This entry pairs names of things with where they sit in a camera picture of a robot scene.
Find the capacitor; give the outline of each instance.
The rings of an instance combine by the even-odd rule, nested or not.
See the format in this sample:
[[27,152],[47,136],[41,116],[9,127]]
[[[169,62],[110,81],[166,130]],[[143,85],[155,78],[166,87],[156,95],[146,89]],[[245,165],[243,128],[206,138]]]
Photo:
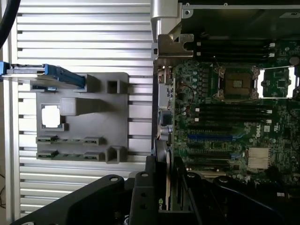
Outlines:
[[276,139],[270,138],[270,142],[271,142],[272,144],[275,144],[275,143],[276,143]]
[[293,66],[296,66],[300,63],[300,59],[297,56],[291,57],[290,58],[290,64]]

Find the heatsink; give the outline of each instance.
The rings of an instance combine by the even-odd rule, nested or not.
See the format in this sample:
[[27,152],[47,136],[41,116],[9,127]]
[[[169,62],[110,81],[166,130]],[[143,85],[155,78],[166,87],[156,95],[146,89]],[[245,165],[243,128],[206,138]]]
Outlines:
[[250,148],[248,167],[251,169],[268,169],[270,166],[269,148]]

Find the blue pcie slot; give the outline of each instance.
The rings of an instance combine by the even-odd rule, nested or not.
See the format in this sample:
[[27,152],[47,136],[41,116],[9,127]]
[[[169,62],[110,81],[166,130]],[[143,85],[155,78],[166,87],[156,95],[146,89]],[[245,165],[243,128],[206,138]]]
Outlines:
[[84,88],[85,86],[85,77],[72,73],[62,67],[49,64],[19,65],[0,62],[0,76],[9,74],[46,75],[59,82],[75,85],[78,88]]
[[232,141],[233,136],[231,135],[188,135],[188,139],[191,140],[221,140],[221,141]]

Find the metal bracket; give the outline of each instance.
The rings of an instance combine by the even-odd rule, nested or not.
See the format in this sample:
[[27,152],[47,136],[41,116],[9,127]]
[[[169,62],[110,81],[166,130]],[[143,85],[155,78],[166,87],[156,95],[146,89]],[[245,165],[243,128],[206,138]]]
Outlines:
[[190,59],[194,52],[185,50],[184,44],[193,41],[193,34],[180,34],[178,42],[174,40],[173,34],[161,34],[158,36],[158,58]]
[[151,0],[151,27],[153,41],[158,35],[173,33],[173,29],[181,22],[182,4],[178,0]]

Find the chipset heatsink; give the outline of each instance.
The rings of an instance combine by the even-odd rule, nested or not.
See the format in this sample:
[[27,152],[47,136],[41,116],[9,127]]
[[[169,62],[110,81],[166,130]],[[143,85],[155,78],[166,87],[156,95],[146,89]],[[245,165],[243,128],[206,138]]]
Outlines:
[[257,79],[260,70],[257,67],[219,67],[218,93],[214,98],[220,101],[245,101],[257,99]]
[[250,148],[248,167],[251,169],[268,169],[270,166],[269,148]]

